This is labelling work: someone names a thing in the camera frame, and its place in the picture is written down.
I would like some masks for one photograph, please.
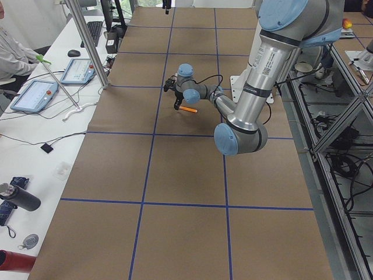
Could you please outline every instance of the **orange stick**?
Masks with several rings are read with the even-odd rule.
[[[184,107],[184,106],[180,106],[179,109],[180,110],[184,110],[184,111],[188,111],[188,112],[192,112],[192,113],[197,113],[198,112],[197,109],[193,109],[193,108],[189,108],[189,107]]]

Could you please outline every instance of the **white clothing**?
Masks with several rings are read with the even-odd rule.
[[[0,79],[30,75],[38,63],[36,55],[38,53],[22,46],[0,26]]]

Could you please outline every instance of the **blue tablet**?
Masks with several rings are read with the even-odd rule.
[[[85,85],[93,75],[94,69],[90,59],[73,58],[61,78],[61,83],[71,86]]]
[[[56,82],[34,80],[10,106],[12,110],[36,113],[42,110],[58,90]]]

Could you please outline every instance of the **black bottle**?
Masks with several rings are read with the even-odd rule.
[[[35,211],[41,201],[24,189],[7,183],[0,184],[0,198],[7,200],[27,211]]]

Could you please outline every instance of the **toy fruit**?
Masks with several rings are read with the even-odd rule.
[[[342,27],[344,29],[349,29],[352,27],[352,22],[349,19],[343,19],[342,20]]]

